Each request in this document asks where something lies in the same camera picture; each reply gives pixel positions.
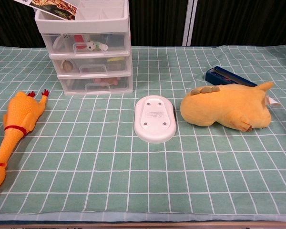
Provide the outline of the small pink brown turtle toy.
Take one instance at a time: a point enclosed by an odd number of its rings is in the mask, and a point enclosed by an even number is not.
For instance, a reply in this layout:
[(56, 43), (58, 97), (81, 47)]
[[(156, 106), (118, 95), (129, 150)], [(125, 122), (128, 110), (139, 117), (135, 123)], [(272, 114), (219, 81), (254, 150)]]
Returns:
[(101, 87), (105, 87), (109, 85), (118, 85), (120, 79), (121, 79), (120, 77), (94, 78), (93, 82)]

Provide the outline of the clear drawer holding tan ball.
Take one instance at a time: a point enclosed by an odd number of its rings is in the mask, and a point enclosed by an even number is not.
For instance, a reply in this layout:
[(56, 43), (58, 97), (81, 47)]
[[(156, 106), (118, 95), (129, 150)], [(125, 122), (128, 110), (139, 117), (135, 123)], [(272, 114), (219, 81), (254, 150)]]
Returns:
[[(59, 76), (69, 77), (73, 75), (118, 75), (131, 71), (129, 57), (124, 61), (107, 62), (108, 58), (81, 58), (81, 59), (53, 59), (52, 63)], [(73, 63), (72, 72), (64, 72), (61, 69), (62, 60), (69, 60)]]

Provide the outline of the yellow plush animal toy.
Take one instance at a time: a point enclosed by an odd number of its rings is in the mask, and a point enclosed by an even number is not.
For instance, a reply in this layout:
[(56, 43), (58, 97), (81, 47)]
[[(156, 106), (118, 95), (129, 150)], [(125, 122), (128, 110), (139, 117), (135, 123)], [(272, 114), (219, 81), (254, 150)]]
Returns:
[(242, 132), (266, 128), (272, 121), (266, 93), (273, 86), (273, 82), (265, 82), (254, 87), (241, 84), (197, 87), (181, 101), (181, 116), (186, 122), (203, 127), (218, 122)]

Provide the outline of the white green small toy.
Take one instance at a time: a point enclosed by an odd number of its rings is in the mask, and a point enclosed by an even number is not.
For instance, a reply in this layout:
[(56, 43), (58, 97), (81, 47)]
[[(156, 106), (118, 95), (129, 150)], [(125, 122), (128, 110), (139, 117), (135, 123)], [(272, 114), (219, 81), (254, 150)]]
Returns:
[(103, 52), (108, 50), (108, 46), (106, 44), (95, 41), (86, 42), (86, 47), (89, 51), (94, 51), (94, 52)]

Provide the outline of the white plastic drawer cabinet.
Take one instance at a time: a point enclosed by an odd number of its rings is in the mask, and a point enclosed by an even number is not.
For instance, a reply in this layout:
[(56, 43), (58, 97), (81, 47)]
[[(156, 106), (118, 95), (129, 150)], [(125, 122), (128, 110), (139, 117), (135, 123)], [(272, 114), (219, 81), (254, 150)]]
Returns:
[(108, 54), (77, 54), (53, 55), (53, 59), (81, 59), (81, 58), (108, 58), (129, 57), (131, 71), (118, 75), (73, 75), (59, 76), (59, 79), (69, 78), (106, 78), (133, 76), (131, 33), (129, 22), (128, 0), (67, 0), (77, 7), (75, 20), (65, 21), (40, 10), (36, 11), (35, 22), (41, 35), (43, 34), (86, 34), (86, 33), (127, 33), (129, 35), (129, 50)]

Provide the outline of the orange rubber chicken toy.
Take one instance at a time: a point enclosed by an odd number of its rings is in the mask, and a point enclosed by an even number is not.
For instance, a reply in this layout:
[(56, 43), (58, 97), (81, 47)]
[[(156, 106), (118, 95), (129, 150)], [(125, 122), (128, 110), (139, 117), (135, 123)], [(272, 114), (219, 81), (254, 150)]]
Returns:
[(6, 167), (14, 148), (35, 128), (39, 117), (43, 114), (49, 91), (45, 89), (41, 93), (40, 101), (36, 101), (34, 96), (34, 91), (28, 94), (17, 92), (3, 115), (4, 136), (0, 145), (0, 186), (5, 180)]

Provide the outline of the white oval plastic device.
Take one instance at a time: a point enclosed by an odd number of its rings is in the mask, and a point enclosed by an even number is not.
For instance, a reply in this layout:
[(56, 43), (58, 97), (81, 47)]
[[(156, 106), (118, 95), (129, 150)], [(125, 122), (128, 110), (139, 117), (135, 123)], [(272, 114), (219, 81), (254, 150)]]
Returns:
[(170, 140), (176, 132), (172, 103), (159, 95), (140, 99), (135, 106), (134, 131), (148, 143), (159, 144)]

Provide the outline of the green checked tablecloth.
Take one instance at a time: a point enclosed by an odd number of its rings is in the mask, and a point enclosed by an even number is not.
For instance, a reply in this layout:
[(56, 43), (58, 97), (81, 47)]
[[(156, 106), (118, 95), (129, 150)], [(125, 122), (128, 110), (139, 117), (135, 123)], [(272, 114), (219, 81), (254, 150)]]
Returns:
[[(12, 154), (0, 187), (0, 221), (286, 221), (286, 45), (133, 47), (130, 94), (66, 96), (45, 48), (0, 47), (2, 116), (17, 91), (50, 92), (32, 133)], [(176, 110), (171, 140), (133, 130), (147, 95), (175, 109), (221, 66), (254, 83), (273, 81), (268, 128), (197, 127)]]

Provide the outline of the dark blue rectangular box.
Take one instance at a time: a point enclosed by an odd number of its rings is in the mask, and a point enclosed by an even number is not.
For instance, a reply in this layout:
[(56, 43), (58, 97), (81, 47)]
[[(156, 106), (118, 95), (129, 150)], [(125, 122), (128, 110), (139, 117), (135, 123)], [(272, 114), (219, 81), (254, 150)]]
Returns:
[(205, 74), (205, 80), (213, 85), (241, 84), (250, 87), (257, 86), (257, 84), (219, 66), (209, 69)]

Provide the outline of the tan round ball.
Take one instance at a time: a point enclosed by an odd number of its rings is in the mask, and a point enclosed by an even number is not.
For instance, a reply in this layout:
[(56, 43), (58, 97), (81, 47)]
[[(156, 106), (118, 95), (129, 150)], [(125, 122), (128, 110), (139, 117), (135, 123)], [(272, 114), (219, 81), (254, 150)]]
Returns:
[(72, 72), (74, 69), (73, 63), (69, 60), (62, 60), (61, 62), (61, 69), (64, 72)]

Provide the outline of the printed picture card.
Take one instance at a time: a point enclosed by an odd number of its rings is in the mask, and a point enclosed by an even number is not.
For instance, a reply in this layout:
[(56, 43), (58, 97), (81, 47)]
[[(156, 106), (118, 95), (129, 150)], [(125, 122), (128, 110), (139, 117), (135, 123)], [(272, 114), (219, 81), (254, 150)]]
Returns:
[(62, 20), (75, 20), (77, 7), (66, 0), (14, 0)]

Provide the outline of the white frame post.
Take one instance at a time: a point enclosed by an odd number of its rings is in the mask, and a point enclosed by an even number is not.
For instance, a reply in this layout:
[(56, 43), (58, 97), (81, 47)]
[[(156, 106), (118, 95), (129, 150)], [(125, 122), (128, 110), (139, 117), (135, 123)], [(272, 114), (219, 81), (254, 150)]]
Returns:
[(198, 0), (188, 0), (182, 46), (191, 46)]

